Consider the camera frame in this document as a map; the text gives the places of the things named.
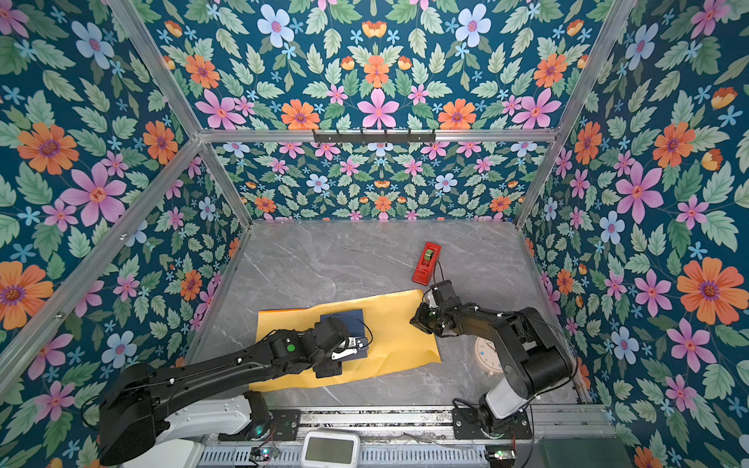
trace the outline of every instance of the gray lcd screen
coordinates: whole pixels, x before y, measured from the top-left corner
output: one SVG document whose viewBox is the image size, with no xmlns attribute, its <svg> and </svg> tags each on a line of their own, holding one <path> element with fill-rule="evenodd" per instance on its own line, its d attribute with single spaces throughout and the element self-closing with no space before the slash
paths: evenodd
<svg viewBox="0 0 749 468">
<path fill-rule="evenodd" d="M 351 463 L 353 452 L 353 440 L 310 437 L 307 442 L 307 455 L 305 459 L 309 461 L 349 464 Z"/>
</svg>

